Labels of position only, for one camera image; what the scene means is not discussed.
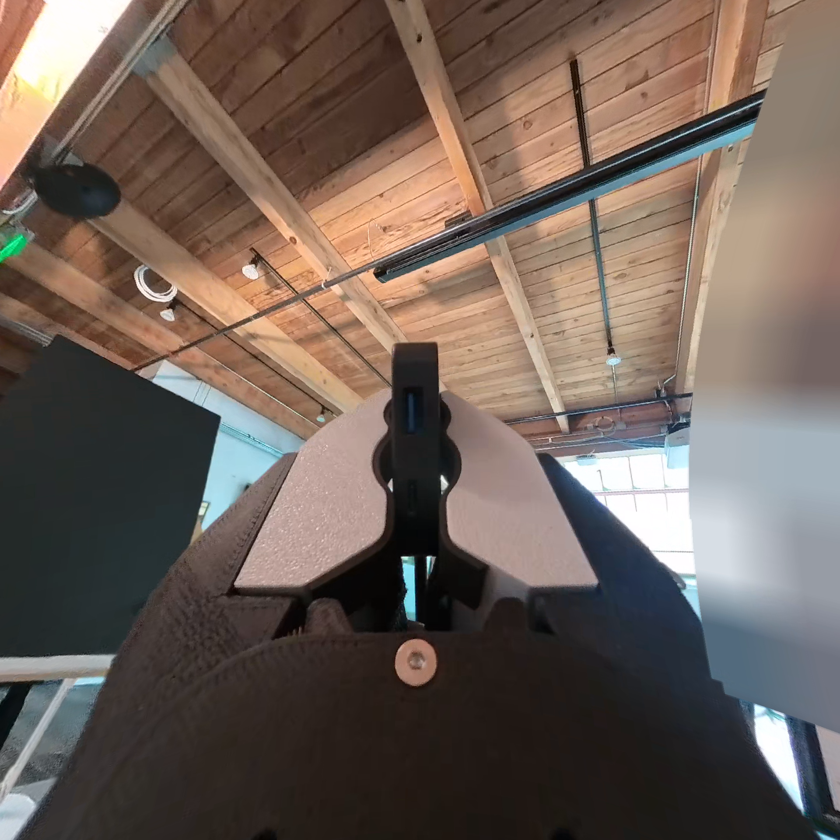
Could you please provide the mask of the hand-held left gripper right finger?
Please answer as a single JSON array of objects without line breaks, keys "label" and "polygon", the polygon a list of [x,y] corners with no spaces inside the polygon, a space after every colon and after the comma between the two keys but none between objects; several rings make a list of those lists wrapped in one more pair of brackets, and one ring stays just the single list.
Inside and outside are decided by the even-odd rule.
[{"label": "hand-held left gripper right finger", "polygon": [[455,472],[441,501],[436,583],[458,607],[590,601],[599,581],[531,445],[443,394]]}]

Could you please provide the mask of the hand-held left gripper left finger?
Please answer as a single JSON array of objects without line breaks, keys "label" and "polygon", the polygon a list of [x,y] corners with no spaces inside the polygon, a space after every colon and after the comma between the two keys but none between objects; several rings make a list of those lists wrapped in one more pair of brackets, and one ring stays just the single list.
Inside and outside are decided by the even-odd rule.
[{"label": "hand-held left gripper left finger", "polygon": [[301,449],[235,580],[236,590],[315,590],[385,537],[388,496],[374,470],[387,432],[383,390]]}]

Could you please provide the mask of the black usb hub adapter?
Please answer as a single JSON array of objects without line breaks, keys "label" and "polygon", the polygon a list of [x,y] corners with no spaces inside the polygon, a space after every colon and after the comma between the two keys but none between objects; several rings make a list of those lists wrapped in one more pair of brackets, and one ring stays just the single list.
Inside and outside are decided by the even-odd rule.
[{"label": "black usb hub adapter", "polygon": [[441,414],[436,343],[399,343],[392,352],[388,421],[393,539],[398,555],[414,560],[415,615],[429,621],[428,565],[438,552],[441,494]]}]

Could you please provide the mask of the black boom pole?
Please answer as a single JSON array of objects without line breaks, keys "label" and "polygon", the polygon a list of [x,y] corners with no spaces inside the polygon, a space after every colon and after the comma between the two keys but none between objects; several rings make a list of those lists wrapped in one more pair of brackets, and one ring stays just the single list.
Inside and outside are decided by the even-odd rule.
[{"label": "black boom pole", "polygon": [[547,217],[700,158],[703,154],[735,144],[749,137],[753,132],[767,92],[765,89],[756,91],[746,98],[729,103],[723,108],[684,123],[676,129],[662,133],[649,141],[520,196],[517,200],[497,206],[461,224],[448,227],[443,232],[427,237],[414,245],[374,259],[332,279],[323,280],[315,286],[257,311],[257,314],[242,318],[200,339],[179,346],[173,351],[146,360],[132,367],[131,372],[138,373],[154,364],[172,359],[209,340],[243,328],[322,291],[338,287],[365,272],[371,272],[375,279],[385,284],[442,259],[478,245],[484,245],[494,238],[516,232]]}]

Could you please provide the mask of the black ceiling light track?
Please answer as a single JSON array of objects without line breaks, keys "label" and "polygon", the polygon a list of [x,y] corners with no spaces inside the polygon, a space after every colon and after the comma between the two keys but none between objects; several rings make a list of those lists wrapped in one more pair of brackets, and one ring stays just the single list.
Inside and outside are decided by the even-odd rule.
[{"label": "black ceiling light track", "polygon": [[[581,84],[581,73],[579,61],[576,57],[570,59],[570,80],[574,99],[574,113],[577,132],[579,136],[579,145],[581,149],[581,159],[583,167],[586,169],[591,166],[591,148],[589,136],[586,129],[585,122],[585,107],[583,102],[583,90]],[[602,320],[605,334],[606,354],[609,348],[614,348],[613,330],[608,309],[607,295],[606,295],[606,277],[603,264],[602,243],[600,236],[599,217],[597,212],[597,205],[595,199],[591,198],[587,202],[590,215],[591,239],[595,258],[595,268],[597,273],[597,282],[602,308]]]}]

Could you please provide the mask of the green exit sign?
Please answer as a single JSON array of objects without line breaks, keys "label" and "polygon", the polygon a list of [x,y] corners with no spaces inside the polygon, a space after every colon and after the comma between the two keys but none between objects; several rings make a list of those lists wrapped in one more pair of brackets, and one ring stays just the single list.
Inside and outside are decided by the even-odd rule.
[{"label": "green exit sign", "polygon": [[35,234],[26,226],[18,223],[7,223],[1,226],[0,261],[20,255],[33,241]]}]

